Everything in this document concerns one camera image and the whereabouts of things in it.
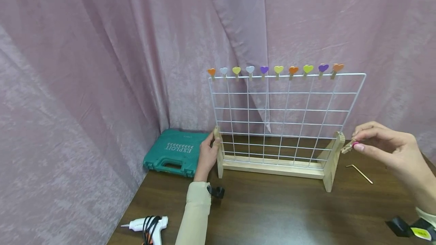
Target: pink curtain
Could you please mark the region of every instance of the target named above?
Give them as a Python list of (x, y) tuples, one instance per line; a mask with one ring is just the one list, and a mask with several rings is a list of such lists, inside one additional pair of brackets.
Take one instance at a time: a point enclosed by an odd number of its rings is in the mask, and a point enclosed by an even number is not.
[(434, 1), (212, 0), (241, 67), (344, 62), (367, 73), (345, 136), (376, 120), (414, 134), (436, 162)]
[(376, 119), (435, 161), (433, 3), (0, 0), (2, 242), (106, 244), (160, 132), (214, 126), (209, 67), (345, 62), (346, 136)]

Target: yellow label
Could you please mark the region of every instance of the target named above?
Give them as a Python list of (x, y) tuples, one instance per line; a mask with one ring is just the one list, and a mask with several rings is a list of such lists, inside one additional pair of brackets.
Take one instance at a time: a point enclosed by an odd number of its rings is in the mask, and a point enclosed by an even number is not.
[(415, 228), (415, 227), (411, 227), (410, 229), (415, 234), (415, 236), (431, 241), (431, 235), (427, 230), (421, 228)]

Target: black clamp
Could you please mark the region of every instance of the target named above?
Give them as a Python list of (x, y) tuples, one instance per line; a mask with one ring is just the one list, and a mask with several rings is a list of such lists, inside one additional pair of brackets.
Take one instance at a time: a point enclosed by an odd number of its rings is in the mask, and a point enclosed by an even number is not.
[(417, 236), (428, 241), (436, 241), (436, 229), (425, 219), (420, 218), (412, 225), (409, 225), (402, 218), (396, 216), (385, 223), (396, 236)]
[(209, 194), (217, 199), (224, 198), (224, 192), (226, 191), (222, 187), (213, 188), (210, 185), (207, 186), (207, 191), (209, 191)]

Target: wooden stand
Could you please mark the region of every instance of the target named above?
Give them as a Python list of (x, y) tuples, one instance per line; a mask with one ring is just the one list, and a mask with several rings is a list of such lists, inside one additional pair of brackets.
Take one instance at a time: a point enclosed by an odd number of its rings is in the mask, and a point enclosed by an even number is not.
[[(216, 127), (213, 133), (215, 134), (215, 138), (219, 138), (219, 127)], [(322, 180), (326, 191), (331, 192), (333, 181), (335, 179), (336, 167), (338, 165), (339, 153), (344, 144), (344, 134), (336, 132), (336, 139), (332, 139), (326, 147), (330, 150), (324, 150), (318, 156), (318, 159), (324, 159), (327, 161), (309, 163), (303, 161), (224, 155), (224, 146), (223, 143), (221, 143), (217, 156), (218, 177), (223, 178), (223, 170), (229, 169), (312, 178)]]
[(318, 159), (324, 159), (327, 161), (321, 161), (320, 164), (324, 168), (324, 187), (327, 192), (332, 191), (333, 181), (335, 180), (336, 168), (338, 167), (339, 154), (341, 154), (341, 148), (345, 144), (345, 136), (343, 133), (336, 132), (336, 140), (332, 140), (328, 144), (327, 149), (323, 150), (318, 156)]
[[(213, 136), (215, 139), (221, 138), (219, 133), (219, 127), (216, 126), (213, 130)], [(223, 139), (221, 138), (221, 144), (218, 147), (218, 155), (217, 155), (217, 165), (218, 165), (218, 178), (223, 178), (223, 162), (224, 162), (224, 145), (223, 145)]]

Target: glue gun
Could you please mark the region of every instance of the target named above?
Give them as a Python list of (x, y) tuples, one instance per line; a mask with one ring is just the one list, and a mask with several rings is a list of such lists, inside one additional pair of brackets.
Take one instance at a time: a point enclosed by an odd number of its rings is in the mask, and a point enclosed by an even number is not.
[[(142, 219), (135, 219), (132, 220), (129, 224), (121, 225), (121, 227), (129, 227), (130, 230), (134, 230), (135, 232), (142, 231), (142, 227), (144, 225), (144, 220), (146, 218), (143, 217)], [(153, 220), (154, 217), (148, 217), (145, 224), (149, 222), (149, 220)], [(151, 237), (153, 240), (153, 245), (162, 245), (162, 240), (160, 239), (160, 231), (163, 229), (166, 229), (168, 225), (168, 217), (162, 217), (157, 225), (156, 229)]]

